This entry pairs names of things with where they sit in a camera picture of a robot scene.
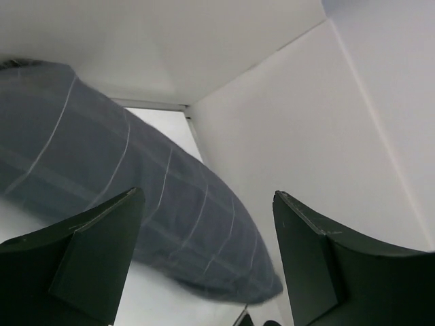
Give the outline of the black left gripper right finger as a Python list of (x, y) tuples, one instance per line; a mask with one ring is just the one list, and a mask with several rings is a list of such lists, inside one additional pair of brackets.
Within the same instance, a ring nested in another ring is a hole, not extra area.
[(434, 254), (389, 244), (285, 192), (273, 215), (295, 325), (433, 325)]

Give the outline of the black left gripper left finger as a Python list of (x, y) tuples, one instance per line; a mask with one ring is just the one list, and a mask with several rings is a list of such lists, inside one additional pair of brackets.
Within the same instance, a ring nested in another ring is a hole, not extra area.
[(1, 324), (113, 325), (144, 205), (132, 188), (1, 243)]

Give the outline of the dark grey checked pillowcase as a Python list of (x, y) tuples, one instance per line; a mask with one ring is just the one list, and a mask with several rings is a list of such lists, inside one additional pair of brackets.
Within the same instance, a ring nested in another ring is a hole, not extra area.
[(234, 192), (200, 160), (68, 65), (1, 63), (1, 197), (46, 223), (138, 187), (135, 261), (201, 297), (261, 304), (283, 290)]

